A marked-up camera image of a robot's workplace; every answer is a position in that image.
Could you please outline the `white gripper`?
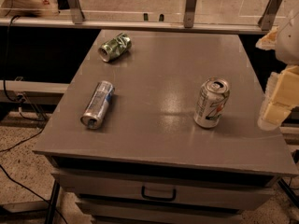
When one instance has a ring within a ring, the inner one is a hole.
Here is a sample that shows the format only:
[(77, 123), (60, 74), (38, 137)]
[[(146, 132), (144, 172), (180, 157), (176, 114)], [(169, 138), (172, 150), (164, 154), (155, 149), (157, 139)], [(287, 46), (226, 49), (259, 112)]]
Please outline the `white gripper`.
[(284, 22), (260, 38), (255, 47), (276, 48), (276, 58), (289, 64), (280, 73), (272, 72), (266, 84), (258, 126), (272, 131), (299, 106), (299, 8), (292, 9)]

